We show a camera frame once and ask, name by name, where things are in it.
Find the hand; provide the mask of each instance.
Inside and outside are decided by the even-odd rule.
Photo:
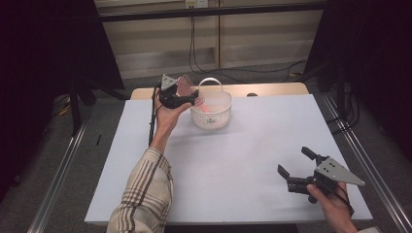
[[[346,184],[338,183],[338,185],[342,189],[337,187],[336,192],[346,200],[346,194],[344,193],[344,191],[346,192]],[[333,194],[330,194],[328,197],[326,197],[313,184],[307,185],[307,189],[312,194],[312,196],[315,197],[319,201],[319,203],[321,203],[326,220],[336,233],[358,232],[357,227],[351,220],[351,215],[348,207],[341,200],[339,200]]]
[[[176,109],[168,109],[158,100],[158,94],[159,89],[156,90],[154,96],[154,108],[156,110],[156,132],[151,143],[151,148],[156,148],[161,153],[164,153],[167,140],[173,129],[176,127],[180,114],[190,107],[190,103],[183,104]]]

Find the white tabletop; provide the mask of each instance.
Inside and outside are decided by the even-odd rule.
[[[107,224],[127,177],[148,146],[151,100],[124,107],[86,222]],[[184,112],[165,156],[172,166],[174,199],[169,224],[285,223],[325,219],[319,204],[289,193],[277,173],[313,175],[308,147],[346,163],[312,95],[233,98],[230,123],[217,131],[196,127]],[[359,189],[348,184],[353,219],[372,219]]]

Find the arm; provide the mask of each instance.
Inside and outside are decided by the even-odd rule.
[[[108,233],[164,230],[172,201],[173,183],[169,163],[163,154],[179,115],[190,104],[170,110],[162,107],[156,98],[154,105],[157,109],[154,138],[130,173],[121,203],[110,218]]]
[[[346,184],[345,183],[338,183],[341,188],[337,188],[337,193],[346,199]],[[337,197],[334,195],[330,195],[328,197],[324,196],[324,194],[314,185],[309,184],[307,186],[308,191],[315,197],[319,203],[321,203],[322,209],[324,210],[324,214],[327,220],[327,223],[334,229],[336,233],[354,233],[354,232],[361,232],[361,233],[378,233],[377,228],[368,228],[362,231],[358,231],[357,227],[354,225],[351,219],[351,215],[349,213],[348,207]]]

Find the electrical outlet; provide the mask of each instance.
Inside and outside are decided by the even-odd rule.
[[[196,0],[186,0],[186,8],[192,9],[196,7]]]
[[[196,0],[196,8],[208,8],[209,2],[208,0]]]

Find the plaid shirt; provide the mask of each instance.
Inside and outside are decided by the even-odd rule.
[[[169,162],[149,148],[131,172],[120,205],[109,220],[108,233],[162,233],[172,204]]]

